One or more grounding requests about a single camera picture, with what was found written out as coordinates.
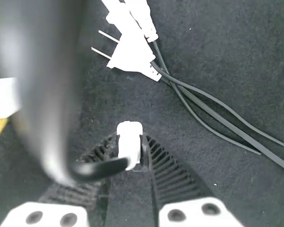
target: white plastic part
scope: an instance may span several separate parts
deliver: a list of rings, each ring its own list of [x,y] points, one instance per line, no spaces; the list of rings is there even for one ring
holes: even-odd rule
[[[141,139],[143,127],[140,122],[122,122],[117,126],[117,135],[120,136],[118,142],[118,157],[127,157],[129,165],[126,170],[133,169],[140,163],[141,158]]]
[[[63,226],[89,227],[86,210],[79,206],[27,202],[12,209],[0,227]]]
[[[173,212],[182,212],[184,218],[175,215]],[[160,227],[242,227],[243,225],[231,214],[224,203],[215,197],[206,197],[196,200],[175,202],[166,204],[159,211]]]
[[[99,31],[99,33],[118,43],[111,57],[93,47],[91,48],[109,59],[107,67],[118,68],[127,72],[140,72],[157,82],[161,79],[162,75],[150,63],[155,59],[155,55],[143,36],[134,37],[131,34],[124,34],[119,41],[102,31]]]
[[[146,0],[124,0],[131,15],[138,22],[149,43],[158,39],[158,34],[151,19],[151,9]]]
[[[109,11],[106,20],[115,25],[122,35],[120,41],[118,41],[100,31],[102,35],[118,43],[111,57],[95,48],[92,48],[92,50],[107,57],[110,60],[107,67],[111,69],[119,68],[123,71],[140,72],[152,80],[159,81],[161,74],[151,66],[151,61],[156,57],[127,5],[119,0],[102,0],[102,2]]]
[[[0,79],[0,119],[8,118],[20,109],[16,93],[16,79]]]

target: black power cord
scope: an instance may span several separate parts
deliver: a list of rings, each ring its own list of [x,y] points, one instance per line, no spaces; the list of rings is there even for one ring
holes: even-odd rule
[[[229,122],[228,120],[226,120],[225,118],[223,118],[222,116],[220,116],[218,113],[216,113],[216,111],[214,111],[212,108],[210,108],[207,104],[205,104],[203,101],[201,101],[199,98],[197,98],[193,93],[191,93],[190,91],[188,91],[188,89],[193,90],[194,92],[197,92],[211,100],[213,100],[214,102],[218,103],[219,105],[221,105],[222,107],[224,107],[225,109],[227,109],[230,113],[232,113],[236,118],[238,118],[241,122],[243,122],[246,126],[248,126],[249,128],[251,128],[253,131],[259,133],[260,135],[270,139],[273,142],[276,142],[277,144],[284,146],[284,143],[273,138],[272,136],[267,135],[266,133],[258,130],[257,128],[255,128],[253,125],[251,125],[250,123],[248,123],[246,120],[244,120],[239,114],[237,114],[233,109],[231,109],[228,105],[226,105],[225,103],[223,103],[221,100],[217,99],[216,97],[213,97],[212,95],[206,93],[205,91],[202,91],[192,85],[189,85],[185,82],[182,82],[174,77],[172,77],[166,67],[166,64],[163,60],[162,54],[160,52],[160,49],[158,47],[158,44],[156,41],[153,42],[154,44],[154,48],[157,54],[157,57],[159,59],[159,62],[161,64],[161,67],[163,69],[161,69],[154,61],[151,62],[151,65],[154,67],[154,69],[156,71],[158,71],[163,78],[161,79],[163,82],[165,82],[166,84],[170,85],[173,87],[173,89],[175,90],[176,94],[178,95],[178,97],[180,98],[180,100],[182,101],[182,103],[185,105],[185,107],[188,109],[188,111],[193,115],[194,118],[196,118],[196,120],[198,122],[200,122],[206,129],[208,129],[209,131],[211,131],[212,133],[214,133],[215,135],[219,136],[220,138],[235,144],[241,148],[244,148],[248,151],[251,151],[253,153],[256,154],[260,154],[258,151],[260,151],[261,153],[265,154],[267,157],[269,157],[271,160],[273,160],[274,162],[276,162],[278,165],[280,165],[282,168],[284,168],[284,160],[282,160],[280,157],[278,157],[277,155],[275,155],[273,152],[271,152],[269,149],[267,149],[266,147],[264,147],[261,143],[259,143],[258,141],[256,141],[254,138],[252,138],[251,136],[249,136],[248,134],[246,134],[244,131],[242,131],[241,129],[239,129],[238,127],[236,127],[235,125],[233,125],[231,122]],[[239,135],[241,138],[243,138],[246,142],[248,142],[250,145],[252,145],[253,147],[255,147],[258,151],[249,148],[239,142],[236,142],[222,134],[220,134],[219,132],[217,132],[216,130],[214,130],[213,128],[211,128],[210,126],[208,126],[205,122],[203,122],[198,115],[192,110],[191,106],[188,104],[188,102],[186,101],[186,99],[184,98],[184,96],[186,96],[187,99],[189,99],[191,102],[193,102],[194,104],[196,104],[197,106],[199,106],[202,110],[204,110],[205,112],[207,112],[211,117],[215,118],[217,121],[219,121],[221,124],[223,124],[224,126],[226,126],[227,128],[229,128],[232,132],[234,132],[235,134]]]

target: mounting hole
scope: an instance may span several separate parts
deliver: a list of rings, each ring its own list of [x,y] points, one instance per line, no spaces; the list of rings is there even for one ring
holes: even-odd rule
[[[173,222],[181,222],[186,219],[186,216],[183,213],[183,211],[177,210],[177,209],[171,210],[168,213],[167,217],[170,221],[173,221]]]
[[[218,215],[221,213],[219,207],[212,203],[206,203],[202,206],[202,211],[204,214],[208,215]]]
[[[26,223],[28,225],[36,224],[41,220],[42,216],[43,216],[43,213],[41,211],[35,211],[28,215],[26,219]]]
[[[77,215],[74,213],[65,214],[60,220],[61,227],[72,227],[77,222]]]

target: dark gray carpet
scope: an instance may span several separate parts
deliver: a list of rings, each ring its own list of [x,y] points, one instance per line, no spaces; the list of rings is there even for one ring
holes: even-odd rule
[[[284,0],[148,2],[170,72],[284,140]],[[204,129],[165,84],[106,68],[107,59],[90,46],[111,55],[115,44],[97,31],[120,34],[105,21],[101,1],[90,1],[86,10],[79,44],[82,110],[71,149],[83,153],[119,122],[140,121],[182,156],[244,225],[284,227],[284,170]],[[284,158],[284,148],[242,128]],[[153,226],[147,173],[122,173],[112,180],[106,226]],[[8,125],[0,137],[0,222],[12,207],[36,200],[49,183]]]

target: metal prong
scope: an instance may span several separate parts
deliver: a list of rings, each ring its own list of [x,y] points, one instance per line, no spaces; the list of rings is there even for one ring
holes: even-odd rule
[[[116,42],[117,44],[119,43],[119,40],[113,38],[113,37],[110,36],[109,34],[106,34],[105,32],[103,32],[103,31],[101,31],[101,30],[99,30],[98,32],[99,32],[101,35],[104,35],[105,37],[107,37],[107,38],[113,40],[113,41]]]
[[[94,51],[94,52],[96,52],[96,53],[98,53],[98,54],[100,54],[100,55],[102,55],[103,57],[108,58],[109,60],[112,59],[112,58],[111,58],[110,56],[108,56],[107,54],[104,54],[104,53],[102,53],[101,51],[98,51],[97,49],[95,49],[95,48],[93,48],[93,47],[91,47],[91,50]]]

